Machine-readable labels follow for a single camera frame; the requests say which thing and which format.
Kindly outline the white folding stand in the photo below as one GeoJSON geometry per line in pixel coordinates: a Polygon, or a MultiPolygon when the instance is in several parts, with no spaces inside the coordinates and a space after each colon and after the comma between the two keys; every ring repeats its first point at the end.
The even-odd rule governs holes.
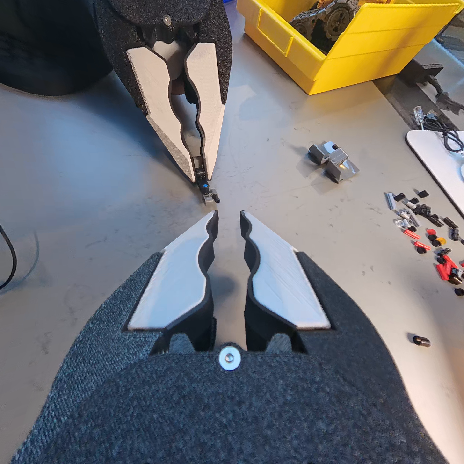
{"type": "Polygon", "coordinates": [[[440,132],[410,130],[405,136],[409,148],[422,162],[435,182],[464,216],[463,153],[449,151],[440,132]]]}

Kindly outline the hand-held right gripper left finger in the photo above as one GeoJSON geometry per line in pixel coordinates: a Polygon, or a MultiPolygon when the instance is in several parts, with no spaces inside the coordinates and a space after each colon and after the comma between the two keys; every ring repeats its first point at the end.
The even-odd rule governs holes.
{"type": "Polygon", "coordinates": [[[217,235],[218,211],[211,211],[161,251],[128,331],[161,333],[167,346],[175,334],[185,334],[196,351],[213,349],[217,322],[208,270],[217,235]]]}

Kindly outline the black power adapter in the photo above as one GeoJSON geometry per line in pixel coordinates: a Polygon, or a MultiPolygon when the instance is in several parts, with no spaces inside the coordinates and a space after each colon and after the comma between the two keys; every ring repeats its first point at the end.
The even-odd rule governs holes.
{"type": "Polygon", "coordinates": [[[443,89],[437,79],[437,75],[444,69],[439,63],[421,64],[416,60],[411,60],[403,70],[398,73],[398,78],[409,86],[415,84],[431,84],[438,93],[443,89]]]}

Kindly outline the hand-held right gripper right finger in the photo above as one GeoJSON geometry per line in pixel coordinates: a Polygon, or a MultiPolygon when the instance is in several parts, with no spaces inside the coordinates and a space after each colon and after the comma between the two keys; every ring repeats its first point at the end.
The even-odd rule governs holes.
{"type": "Polygon", "coordinates": [[[249,352],[307,352],[300,332],[331,329],[298,251],[251,213],[240,212],[247,280],[249,352]]]}

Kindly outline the black toy tracks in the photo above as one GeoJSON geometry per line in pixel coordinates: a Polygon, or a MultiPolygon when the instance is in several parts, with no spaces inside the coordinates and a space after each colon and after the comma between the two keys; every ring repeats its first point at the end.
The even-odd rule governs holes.
{"type": "Polygon", "coordinates": [[[327,55],[354,19],[357,10],[332,3],[321,9],[309,9],[296,15],[290,25],[327,55]]]}

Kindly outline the yellow plastic bin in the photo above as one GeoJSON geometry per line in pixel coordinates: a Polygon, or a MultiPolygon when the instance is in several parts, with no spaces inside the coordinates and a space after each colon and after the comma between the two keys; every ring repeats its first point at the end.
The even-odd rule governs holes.
{"type": "Polygon", "coordinates": [[[399,73],[463,1],[365,1],[325,55],[290,21],[315,1],[237,1],[245,33],[308,95],[399,73]]]}

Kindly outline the silver toy scoop part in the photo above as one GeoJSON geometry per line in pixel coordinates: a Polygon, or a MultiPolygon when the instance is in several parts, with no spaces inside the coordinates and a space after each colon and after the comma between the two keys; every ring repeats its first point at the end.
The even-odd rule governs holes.
{"type": "Polygon", "coordinates": [[[337,184],[351,179],[360,171],[349,155],[333,141],[311,145],[309,154],[316,164],[325,166],[326,175],[337,184]]]}

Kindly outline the person's left forearm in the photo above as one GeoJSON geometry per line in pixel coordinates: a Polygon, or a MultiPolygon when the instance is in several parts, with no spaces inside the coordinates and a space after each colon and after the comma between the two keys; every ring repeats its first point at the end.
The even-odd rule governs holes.
{"type": "Polygon", "coordinates": [[[84,90],[112,70],[95,1],[2,0],[0,81],[39,96],[84,90]]]}

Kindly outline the pile of small toy parts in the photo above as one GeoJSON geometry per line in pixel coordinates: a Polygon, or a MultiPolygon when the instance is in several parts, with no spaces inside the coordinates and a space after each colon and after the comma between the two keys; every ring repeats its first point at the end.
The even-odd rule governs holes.
{"type": "Polygon", "coordinates": [[[432,263],[434,274],[453,288],[454,294],[464,297],[463,234],[455,221],[432,212],[431,206],[421,202],[429,193],[415,191],[408,198],[404,193],[384,192],[388,209],[395,214],[396,227],[411,242],[415,252],[432,263]]]}

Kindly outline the grey desk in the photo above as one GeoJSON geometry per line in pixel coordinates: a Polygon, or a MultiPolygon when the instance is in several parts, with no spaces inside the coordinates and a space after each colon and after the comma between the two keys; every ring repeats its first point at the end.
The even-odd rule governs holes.
{"type": "MultiPolygon", "coordinates": [[[[373,83],[306,95],[245,35],[235,4],[225,9],[233,63],[212,179],[221,199],[210,268],[217,342],[246,347],[244,210],[360,306],[430,436],[463,463],[463,299],[415,252],[383,194],[426,190],[433,211],[461,217],[373,83]],[[360,170],[339,184],[309,154],[329,141],[360,170]],[[431,346],[413,344],[414,334],[431,346]]],[[[1,225],[18,257],[1,293],[1,463],[96,309],[207,211],[115,74],[51,99],[1,86],[1,225]]]]}

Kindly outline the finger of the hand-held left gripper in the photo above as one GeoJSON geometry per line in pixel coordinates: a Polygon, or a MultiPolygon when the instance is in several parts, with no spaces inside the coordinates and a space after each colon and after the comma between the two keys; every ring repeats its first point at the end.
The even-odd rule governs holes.
{"type": "Polygon", "coordinates": [[[128,49],[126,54],[146,106],[147,120],[179,168],[191,182],[195,182],[182,124],[172,107],[172,83],[165,58],[146,46],[128,49]]]}
{"type": "Polygon", "coordinates": [[[225,105],[222,103],[218,76],[216,46],[197,43],[185,58],[188,82],[197,96],[196,125],[200,133],[200,153],[208,180],[217,161],[225,105]]]}

